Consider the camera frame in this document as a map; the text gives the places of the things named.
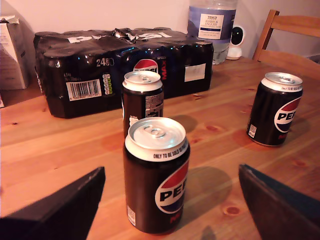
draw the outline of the security camera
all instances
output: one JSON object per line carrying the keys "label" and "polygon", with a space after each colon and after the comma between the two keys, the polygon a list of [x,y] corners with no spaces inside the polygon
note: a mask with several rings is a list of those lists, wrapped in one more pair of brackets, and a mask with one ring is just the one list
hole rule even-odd
{"label": "security camera", "polygon": [[234,25],[231,34],[229,51],[226,59],[238,60],[242,56],[242,50],[239,47],[245,39],[246,32],[243,27]]}

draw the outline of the wooden chair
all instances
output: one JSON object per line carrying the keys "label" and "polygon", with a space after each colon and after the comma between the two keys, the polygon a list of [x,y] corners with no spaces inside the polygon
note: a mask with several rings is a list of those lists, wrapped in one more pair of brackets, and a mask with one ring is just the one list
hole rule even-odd
{"label": "wooden chair", "polygon": [[266,50],[274,29],[320,38],[320,18],[279,16],[279,11],[270,10],[252,58],[259,62],[283,68],[289,73],[320,79],[320,64],[303,56]]}

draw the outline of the wooden table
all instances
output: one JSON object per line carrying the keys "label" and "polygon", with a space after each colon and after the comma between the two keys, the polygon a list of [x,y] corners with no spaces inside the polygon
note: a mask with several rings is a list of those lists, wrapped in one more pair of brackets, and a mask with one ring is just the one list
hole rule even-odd
{"label": "wooden table", "polygon": [[89,240],[260,239],[240,188],[241,163],[320,200],[320,81],[303,79],[285,144],[270,148],[252,142],[245,129],[260,80],[277,68],[242,58],[213,70],[209,91],[164,103],[164,116],[184,125],[191,145],[184,213],[174,233],[148,235],[127,219],[122,110],[59,119],[43,96],[1,109],[2,216],[98,166],[106,183]]}

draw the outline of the pepsi can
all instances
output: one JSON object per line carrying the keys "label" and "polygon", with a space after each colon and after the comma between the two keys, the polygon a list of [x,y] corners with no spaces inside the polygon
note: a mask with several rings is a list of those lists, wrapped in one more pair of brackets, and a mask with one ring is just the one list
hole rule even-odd
{"label": "pepsi can", "polygon": [[124,75],[122,117],[124,137],[129,127],[140,119],[164,115],[164,91],[160,75],[150,70]]}
{"label": "pepsi can", "polygon": [[172,231],[179,223],[187,183],[190,145],[184,127],[166,117],[137,121],[123,147],[129,221],[149,234]]}
{"label": "pepsi can", "polygon": [[260,82],[246,133],[262,145],[284,143],[303,93],[301,78],[269,72]]}

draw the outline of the plastic bottle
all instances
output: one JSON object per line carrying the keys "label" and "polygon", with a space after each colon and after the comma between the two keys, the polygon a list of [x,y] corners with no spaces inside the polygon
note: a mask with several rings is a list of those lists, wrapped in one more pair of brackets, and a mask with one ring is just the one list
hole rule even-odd
{"label": "plastic bottle", "polygon": [[238,0],[190,0],[188,36],[213,43],[213,64],[228,55]]}

